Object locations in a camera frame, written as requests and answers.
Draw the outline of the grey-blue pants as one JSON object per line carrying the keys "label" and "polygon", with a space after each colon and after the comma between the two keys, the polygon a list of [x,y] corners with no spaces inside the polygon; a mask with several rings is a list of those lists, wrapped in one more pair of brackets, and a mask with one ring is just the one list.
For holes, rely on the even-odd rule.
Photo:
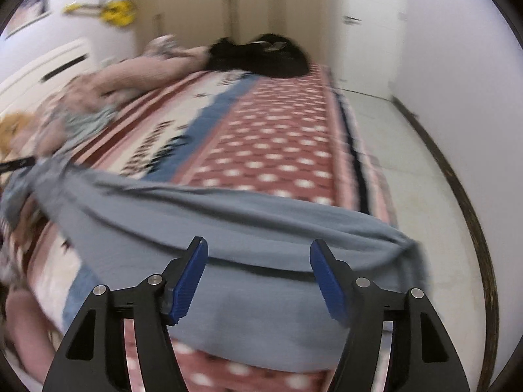
{"label": "grey-blue pants", "polygon": [[62,330],[96,284],[134,286],[196,236],[208,242],[209,260],[187,316],[170,334],[244,365],[315,372],[337,363],[346,330],[330,318],[315,283],[309,246],[316,239],[384,289],[429,282],[414,240],[340,207],[134,180],[50,158],[11,177],[1,201],[10,227],[29,194],[82,262],[83,279],[59,317]]}

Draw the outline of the striped dotted bed blanket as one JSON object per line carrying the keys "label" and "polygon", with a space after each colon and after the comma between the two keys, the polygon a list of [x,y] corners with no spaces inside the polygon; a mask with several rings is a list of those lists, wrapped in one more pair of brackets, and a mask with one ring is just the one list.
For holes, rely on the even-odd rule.
{"label": "striped dotted bed blanket", "polygon": [[[29,156],[58,99],[29,126],[1,121],[1,162]],[[364,211],[391,225],[396,213],[377,159],[363,144],[352,108],[335,95],[326,68],[291,79],[242,71],[198,72],[119,107],[74,114],[66,151],[78,163],[133,179],[229,188]],[[43,216],[24,245],[1,250],[1,284],[30,289],[55,327],[66,327],[94,272]],[[241,366],[173,339],[191,391],[323,391],[329,371],[291,373]]]}

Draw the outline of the white air conditioner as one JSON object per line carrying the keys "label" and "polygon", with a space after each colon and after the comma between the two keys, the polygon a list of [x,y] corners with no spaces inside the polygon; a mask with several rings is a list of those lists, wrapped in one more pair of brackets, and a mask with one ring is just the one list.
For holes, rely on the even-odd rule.
{"label": "white air conditioner", "polygon": [[91,43],[70,41],[29,62],[1,83],[1,115],[33,111],[52,93],[80,74],[97,70]]}

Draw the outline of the pink quilt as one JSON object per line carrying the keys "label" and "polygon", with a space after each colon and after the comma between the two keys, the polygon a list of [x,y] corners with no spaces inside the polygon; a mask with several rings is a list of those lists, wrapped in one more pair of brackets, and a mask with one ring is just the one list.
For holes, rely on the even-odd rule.
{"label": "pink quilt", "polygon": [[72,151],[109,126],[130,100],[203,70],[208,59],[208,46],[185,48],[167,35],[138,57],[79,74],[34,111],[1,117],[1,159]]}

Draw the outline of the black clothes pile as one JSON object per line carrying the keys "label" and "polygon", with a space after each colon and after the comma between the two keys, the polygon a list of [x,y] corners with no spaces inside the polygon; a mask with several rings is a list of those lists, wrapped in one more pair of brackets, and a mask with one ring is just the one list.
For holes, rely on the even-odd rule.
{"label": "black clothes pile", "polygon": [[307,75],[309,59],[285,36],[264,34],[245,44],[224,37],[209,49],[209,71],[243,70],[256,75],[288,79]]}

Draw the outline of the yellow ukulele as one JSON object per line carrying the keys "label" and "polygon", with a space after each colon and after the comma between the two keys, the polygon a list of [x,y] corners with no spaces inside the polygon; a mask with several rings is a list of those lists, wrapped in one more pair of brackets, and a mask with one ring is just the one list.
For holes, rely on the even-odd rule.
{"label": "yellow ukulele", "polygon": [[137,17],[137,8],[130,0],[112,0],[102,5],[72,3],[66,5],[62,12],[67,15],[94,16],[117,27],[129,26]]}

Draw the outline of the white door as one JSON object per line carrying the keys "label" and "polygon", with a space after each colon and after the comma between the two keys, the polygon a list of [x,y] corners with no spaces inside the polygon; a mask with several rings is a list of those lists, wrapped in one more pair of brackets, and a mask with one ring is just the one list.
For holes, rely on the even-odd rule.
{"label": "white door", "polygon": [[332,0],[331,69],[347,91],[389,100],[399,72],[407,0]]}

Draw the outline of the beige wardrobe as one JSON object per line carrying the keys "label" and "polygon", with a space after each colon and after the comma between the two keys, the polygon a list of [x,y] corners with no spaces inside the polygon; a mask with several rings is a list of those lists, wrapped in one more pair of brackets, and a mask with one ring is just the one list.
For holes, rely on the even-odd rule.
{"label": "beige wardrobe", "polygon": [[327,0],[134,0],[137,47],[167,34],[184,47],[236,43],[273,33],[297,43],[319,63],[327,60]]}

